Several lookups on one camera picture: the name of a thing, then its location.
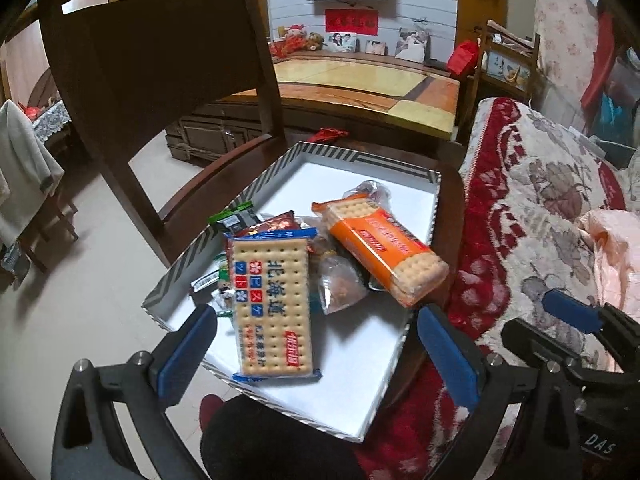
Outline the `framed wedding photo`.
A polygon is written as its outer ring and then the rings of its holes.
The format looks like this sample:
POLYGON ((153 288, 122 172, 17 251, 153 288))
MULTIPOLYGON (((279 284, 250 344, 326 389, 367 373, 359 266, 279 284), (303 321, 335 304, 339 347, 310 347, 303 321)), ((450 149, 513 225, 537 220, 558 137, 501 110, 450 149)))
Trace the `framed wedding photo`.
POLYGON ((420 28, 401 27, 394 57, 424 64, 431 52, 431 36, 420 28))

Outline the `clear bag of brown snacks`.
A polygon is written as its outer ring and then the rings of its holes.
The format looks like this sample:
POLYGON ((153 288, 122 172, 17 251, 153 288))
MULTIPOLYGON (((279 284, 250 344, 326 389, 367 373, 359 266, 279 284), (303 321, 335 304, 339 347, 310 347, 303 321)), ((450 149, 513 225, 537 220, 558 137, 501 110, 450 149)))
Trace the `clear bag of brown snacks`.
POLYGON ((367 297, 359 270, 334 250, 311 255, 309 271, 311 307, 324 315, 343 311, 367 297))

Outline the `red tassel ornament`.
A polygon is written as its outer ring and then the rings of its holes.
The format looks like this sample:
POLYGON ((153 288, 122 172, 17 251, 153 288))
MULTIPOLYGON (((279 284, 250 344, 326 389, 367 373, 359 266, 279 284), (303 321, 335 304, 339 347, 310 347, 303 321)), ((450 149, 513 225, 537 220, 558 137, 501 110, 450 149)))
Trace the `red tassel ornament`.
POLYGON ((313 134, 308 142, 321 144, 334 144, 338 140, 347 138, 349 133, 344 130, 335 128, 321 128, 317 133, 313 134))

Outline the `red foil snack packet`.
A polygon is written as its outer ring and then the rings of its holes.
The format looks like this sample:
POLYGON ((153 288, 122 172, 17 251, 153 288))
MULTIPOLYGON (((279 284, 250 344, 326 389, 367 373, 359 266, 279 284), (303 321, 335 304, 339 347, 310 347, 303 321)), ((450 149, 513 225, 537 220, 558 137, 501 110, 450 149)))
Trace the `red foil snack packet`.
POLYGON ((263 232, 283 231, 283 230, 297 230, 299 224, 295 219, 294 212, 292 210, 285 211, 283 214, 277 214, 274 217, 268 218, 264 221, 254 224, 254 226, 248 226, 235 234, 236 237, 252 236, 263 232))

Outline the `dark wooden chair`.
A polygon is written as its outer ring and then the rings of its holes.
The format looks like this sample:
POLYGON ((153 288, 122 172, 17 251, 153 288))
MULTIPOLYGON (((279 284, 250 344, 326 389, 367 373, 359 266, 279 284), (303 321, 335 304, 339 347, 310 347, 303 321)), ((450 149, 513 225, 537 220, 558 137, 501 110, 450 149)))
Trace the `dark wooden chair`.
POLYGON ((38 0, 44 48, 72 123, 162 263, 171 264, 288 149, 257 0, 118 0, 65 13, 38 0), (258 97, 262 133, 221 156, 156 209, 131 159, 157 133, 235 93, 258 97))

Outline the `orange cracker pack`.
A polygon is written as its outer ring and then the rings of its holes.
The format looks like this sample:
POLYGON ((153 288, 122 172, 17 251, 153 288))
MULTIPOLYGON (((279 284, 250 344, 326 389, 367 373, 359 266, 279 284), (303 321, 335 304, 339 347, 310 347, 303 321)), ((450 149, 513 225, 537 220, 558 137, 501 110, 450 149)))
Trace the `orange cracker pack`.
POLYGON ((366 194, 314 203, 322 226, 406 308, 449 275, 448 264, 366 194))

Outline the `plush toy figures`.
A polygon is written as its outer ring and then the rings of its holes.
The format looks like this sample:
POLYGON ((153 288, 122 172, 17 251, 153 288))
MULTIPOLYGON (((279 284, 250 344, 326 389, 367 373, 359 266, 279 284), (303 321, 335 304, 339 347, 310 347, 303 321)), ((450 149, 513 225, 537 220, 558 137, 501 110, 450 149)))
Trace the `plush toy figures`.
POLYGON ((270 42, 270 53, 274 58, 287 58, 298 51, 320 51, 323 38, 318 32, 307 32, 302 24, 280 26, 276 38, 270 42))

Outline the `grey green snack packet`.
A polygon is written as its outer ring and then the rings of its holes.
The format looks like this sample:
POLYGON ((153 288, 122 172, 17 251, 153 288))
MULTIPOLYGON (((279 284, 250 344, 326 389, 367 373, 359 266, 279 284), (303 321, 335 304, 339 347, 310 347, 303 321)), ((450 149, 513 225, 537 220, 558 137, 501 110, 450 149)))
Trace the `grey green snack packet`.
POLYGON ((259 222, 262 222, 262 218, 256 212, 252 202, 228 207, 207 219, 207 223, 216 231, 232 234, 239 233, 259 222))

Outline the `white barcode snack packet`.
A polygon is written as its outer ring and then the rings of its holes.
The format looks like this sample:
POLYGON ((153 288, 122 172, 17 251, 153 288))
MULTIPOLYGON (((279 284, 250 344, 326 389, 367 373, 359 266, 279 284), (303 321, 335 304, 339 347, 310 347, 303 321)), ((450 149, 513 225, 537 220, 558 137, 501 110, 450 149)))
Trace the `white barcode snack packet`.
POLYGON ((232 308, 234 289, 231 286, 229 263, 225 254, 216 255, 213 269, 190 284, 190 297, 194 304, 208 304, 216 311, 232 308))

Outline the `clear bag of plums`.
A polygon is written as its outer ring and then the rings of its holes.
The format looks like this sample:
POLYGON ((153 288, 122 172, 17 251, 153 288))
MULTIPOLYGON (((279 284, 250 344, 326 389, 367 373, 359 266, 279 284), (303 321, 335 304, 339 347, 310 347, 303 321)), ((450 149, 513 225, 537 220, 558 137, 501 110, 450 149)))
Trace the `clear bag of plums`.
POLYGON ((378 206, 390 210, 390 190, 384 184, 375 180, 365 180, 344 193, 344 198, 354 198, 362 195, 373 200, 378 206))

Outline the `red floral blanket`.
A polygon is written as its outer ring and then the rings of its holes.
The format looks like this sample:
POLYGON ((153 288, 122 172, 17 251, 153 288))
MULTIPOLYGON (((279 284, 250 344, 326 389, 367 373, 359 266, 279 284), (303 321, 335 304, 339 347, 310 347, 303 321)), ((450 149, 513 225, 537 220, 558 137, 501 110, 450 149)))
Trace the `red floral blanket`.
POLYGON ((460 169, 465 215, 450 322, 500 351, 503 325, 522 318, 576 351, 585 365, 615 370, 599 341, 542 307, 548 290, 598 304, 594 257, 575 221, 619 209, 639 218, 639 161, 620 169, 582 139, 508 98, 480 102, 460 169))

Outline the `pink plastic bag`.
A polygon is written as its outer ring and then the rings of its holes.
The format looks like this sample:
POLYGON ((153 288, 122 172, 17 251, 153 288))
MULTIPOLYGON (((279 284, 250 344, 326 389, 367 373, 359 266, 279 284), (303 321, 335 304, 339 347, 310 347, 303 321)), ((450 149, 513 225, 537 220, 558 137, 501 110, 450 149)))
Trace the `pink plastic bag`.
POLYGON ((639 319, 639 218, 630 211, 598 209, 575 221, 594 257, 599 304, 639 319))

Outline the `blue cracker pack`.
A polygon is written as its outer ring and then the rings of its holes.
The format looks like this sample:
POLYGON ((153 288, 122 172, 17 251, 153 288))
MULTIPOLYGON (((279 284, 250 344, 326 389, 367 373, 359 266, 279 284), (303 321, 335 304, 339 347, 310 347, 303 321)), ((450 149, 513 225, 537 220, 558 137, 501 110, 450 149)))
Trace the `blue cracker pack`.
POLYGON ((239 382, 316 378, 309 243, 314 228, 229 238, 239 382))

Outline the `wooden shelf rack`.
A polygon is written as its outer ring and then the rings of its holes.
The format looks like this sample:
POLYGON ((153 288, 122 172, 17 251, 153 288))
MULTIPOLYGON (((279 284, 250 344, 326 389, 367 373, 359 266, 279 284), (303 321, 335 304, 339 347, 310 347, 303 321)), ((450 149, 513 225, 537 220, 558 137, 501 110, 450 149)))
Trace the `wooden shelf rack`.
POLYGON ((540 36, 521 38, 488 20, 478 45, 480 52, 472 85, 474 98, 481 88, 487 87, 498 89, 514 100, 532 102, 538 77, 540 36))

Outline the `red gift bag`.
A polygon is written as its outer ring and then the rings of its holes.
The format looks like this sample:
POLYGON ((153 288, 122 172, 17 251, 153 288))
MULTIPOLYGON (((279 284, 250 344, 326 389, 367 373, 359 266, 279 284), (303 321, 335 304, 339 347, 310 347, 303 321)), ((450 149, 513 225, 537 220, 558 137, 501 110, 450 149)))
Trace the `red gift bag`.
POLYGON ((447 62, 447 70, 456 79, 468 76, 474 70, 480 47, 476 40, 464 40, 451 53, 447 62))

